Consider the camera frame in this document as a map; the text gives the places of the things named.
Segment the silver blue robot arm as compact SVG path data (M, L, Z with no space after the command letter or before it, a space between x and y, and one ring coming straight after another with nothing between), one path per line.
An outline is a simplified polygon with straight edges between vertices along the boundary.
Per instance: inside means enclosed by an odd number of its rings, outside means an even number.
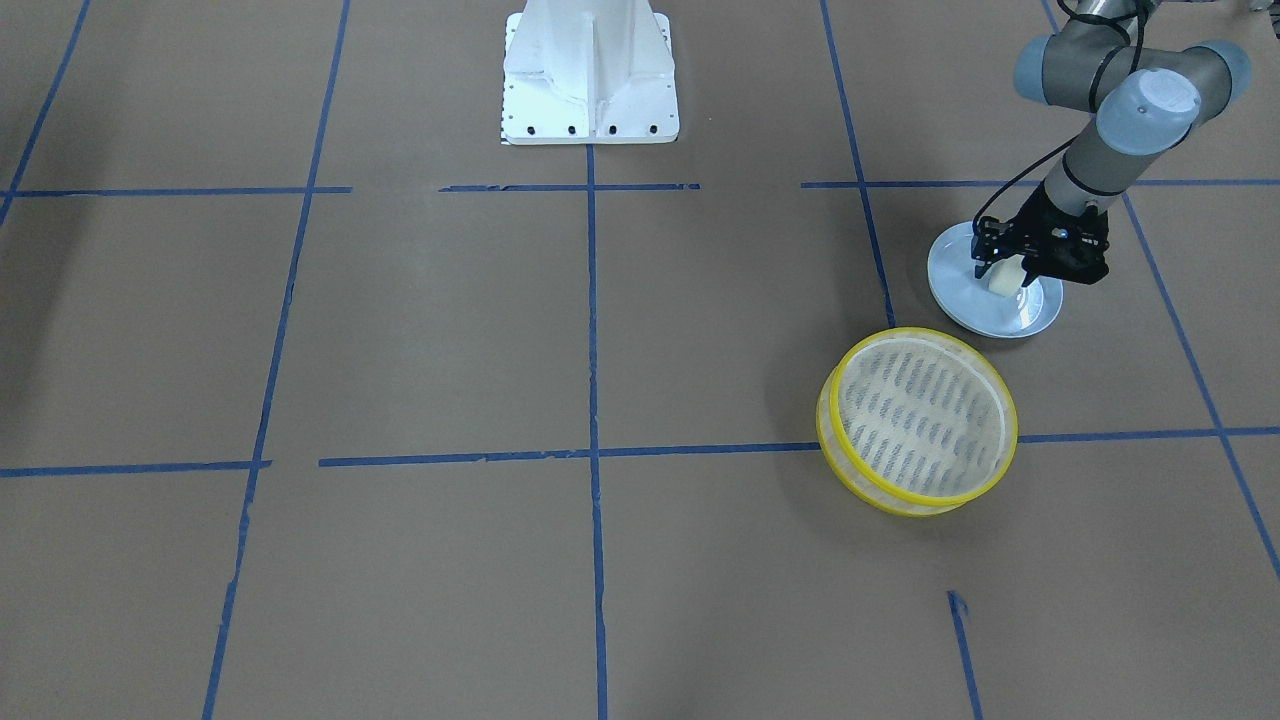
M1206 41L1180 51L1146 46L1156 1L1062 1L1061 29L1020 53L1015 90L1052 108L1084 111L1018 213L972 220L974 275L1016 259L1021 286L1038 278L1094 284L1108 274L1108 211L1165 152L1224 114L1251 87L1247 51Z

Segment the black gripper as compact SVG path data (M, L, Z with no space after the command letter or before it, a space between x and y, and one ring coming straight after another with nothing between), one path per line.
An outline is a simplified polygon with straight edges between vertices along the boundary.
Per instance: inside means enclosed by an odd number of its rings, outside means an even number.
M979 214L972 222L974 277L982 281L1005 258L1023 255L1021 288L1039 278L1096 284L1110 268L1108 218L1096 206L1082 215L1057 208L1042 187L1036 188L1009 220Z

